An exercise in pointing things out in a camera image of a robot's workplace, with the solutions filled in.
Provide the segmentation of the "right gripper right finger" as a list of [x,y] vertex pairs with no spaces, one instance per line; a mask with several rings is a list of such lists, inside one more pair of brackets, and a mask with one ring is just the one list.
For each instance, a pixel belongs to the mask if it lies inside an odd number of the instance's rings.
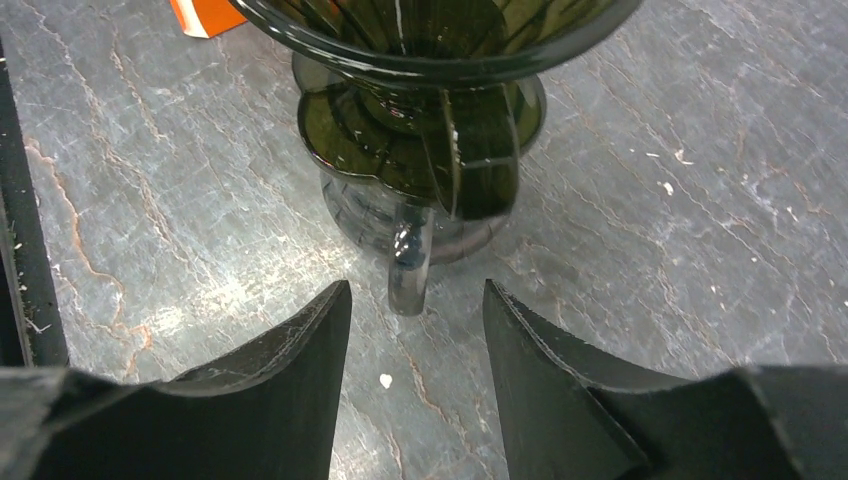
[[513,479],[843,479],[847,369],[689,380],[555,326],[487,281],[482,315]]

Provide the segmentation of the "dark green coffee dripper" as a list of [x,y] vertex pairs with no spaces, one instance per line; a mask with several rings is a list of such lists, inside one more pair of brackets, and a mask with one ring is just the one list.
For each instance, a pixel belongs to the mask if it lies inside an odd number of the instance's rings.
[[298,130],[328,174],[460,221],[508,213],[543,124],[539,76],[635,1],[238,1],[292,53]]

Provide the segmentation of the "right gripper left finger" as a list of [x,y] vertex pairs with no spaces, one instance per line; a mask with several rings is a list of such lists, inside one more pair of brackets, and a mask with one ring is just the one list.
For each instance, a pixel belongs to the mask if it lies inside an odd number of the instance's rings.
[[5,479],[325,479],[351,325],[336,281],[288,320],[169,381],[1,371]]

